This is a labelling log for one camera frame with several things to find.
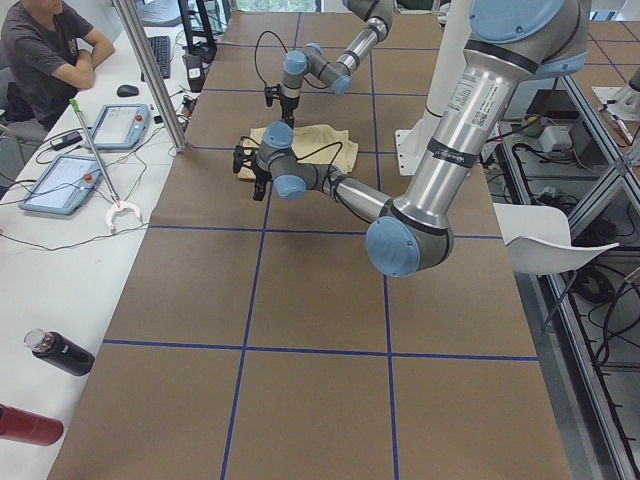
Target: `black keyboard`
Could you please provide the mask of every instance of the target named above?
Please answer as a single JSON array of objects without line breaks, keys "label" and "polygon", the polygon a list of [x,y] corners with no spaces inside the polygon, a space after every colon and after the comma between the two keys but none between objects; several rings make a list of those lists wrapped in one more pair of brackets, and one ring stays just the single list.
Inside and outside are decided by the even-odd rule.
[{"label": "black keyboard", "polygon": [[167,35],[148,37],[148,39],[162,78],[169,78],[171,76],[171,39]]}]

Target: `person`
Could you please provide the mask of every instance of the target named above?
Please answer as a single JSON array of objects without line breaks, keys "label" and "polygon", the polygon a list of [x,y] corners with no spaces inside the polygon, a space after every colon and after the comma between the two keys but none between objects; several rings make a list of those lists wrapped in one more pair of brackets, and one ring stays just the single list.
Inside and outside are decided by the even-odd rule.
[{"label": "person", "polygon": [[[93,47],[78,48],[78,38]],[[20,0],[2,26],[7,63],[24,99],[47,129],[78,89],[93,85],[94,69],[114,51],[111,41],[62,0]]]}]

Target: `white desk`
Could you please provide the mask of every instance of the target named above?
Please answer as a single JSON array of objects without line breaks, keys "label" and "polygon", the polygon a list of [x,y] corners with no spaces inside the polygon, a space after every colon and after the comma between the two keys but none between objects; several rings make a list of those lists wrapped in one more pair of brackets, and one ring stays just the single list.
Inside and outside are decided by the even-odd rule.
[{"label": "white desk", "polygon": [[[182,90],[182,86],[188,87],[182,51],[174,42],[178,31],[147,29],[150,36],[171,36],[174,57],[171,78],[166,80],[170,95]],[[124,33],[115,46],[115,54],[98,67],[94,87],[77,96],[90,124],[106,103],[153,104],[147,85],[140,81],[140,69]],[[123,83],[137,85],[140,95],[118,98],[115,92]],[[177,106],[182,95],[174,96],[173,100]],[[51,135],[78,126],[75,115],[67,109]],[[144,140],[157,128],[151,122]],[[84,149],[74,153],[90,154]],[[40,160],[50,160],[55,154],[48,152]],[[148,169],[129,200],[141,208],[145,222],[162,191],[173,154],[166,130],[158,132],[138,152]],[[121,156],[109,153],[104,158],[109,163]],[[19,179],[38,178],[44,168],[32,159]],[[109,167],[115,188],[122,197],[130,191],[142,169],[143,165],[135,157]],[[109,197],[104,182],[100,183],[99,190]],[[108,234],[105,213],[110,203],[95,193],[68,218],[28,214],[16,204],[4,205],[20,200],[24,194],[22,188],[14,187],[0,202],[3,204],[0,228],[8,236],[55,247]],[[139,222],[129,212],[117,217],[115,224],[122,230],[135,228]],[[97,353],[144,233],[145,229],[141,229],[57,252],[34,249],[0,237],[0,403],[60,419],[65,427],[69,424],[86,377],[74,377],[34,358],[23,346],[22,339],[32,328],[55,330]],[[50,447],[0,439],[0,478],[46,478],[61,444],[62,439]]]}]

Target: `folded cloth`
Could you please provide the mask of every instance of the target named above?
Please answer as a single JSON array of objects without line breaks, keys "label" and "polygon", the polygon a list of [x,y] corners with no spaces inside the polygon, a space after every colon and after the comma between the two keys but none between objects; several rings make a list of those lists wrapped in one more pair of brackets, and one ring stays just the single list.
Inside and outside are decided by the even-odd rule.
[{"label": "folded cloth", "polygon": [[[266,128],[252,128],[251,138],[258,142],[262,142]],[[349,140],[349,131],[342,130],[340,132],[334,130],[329,125],[310,125],[308,127],[296,127],[293,129],[293,145],[291,148],[296,157],[305,157],[310,153],[329,145],[334,142],[342,142],[342,149],[335,160],[333,157],[340,148],[339,145],[325,148],[318,153],[311,155],[300,163],[317,163],[329,164],[333,160],[333,165],[338,167],[342,173],[349,173],[353,170],[358,155],[358,144]],[[251,140],[244,140],[243,146],[255,147],[256,144]],[[238,173],[240,180],[254,180],[256,177],[251,170],[243,168]]]}]

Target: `red cylinder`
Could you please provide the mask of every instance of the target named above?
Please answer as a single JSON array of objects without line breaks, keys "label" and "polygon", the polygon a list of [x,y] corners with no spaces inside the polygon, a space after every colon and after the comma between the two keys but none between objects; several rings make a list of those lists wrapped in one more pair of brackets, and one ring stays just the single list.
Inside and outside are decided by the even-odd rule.
[{"label": "red cylinder", "polygon": [[0,438],[34,445],[52,445],[62,436],[60,420],[0,404]]}]

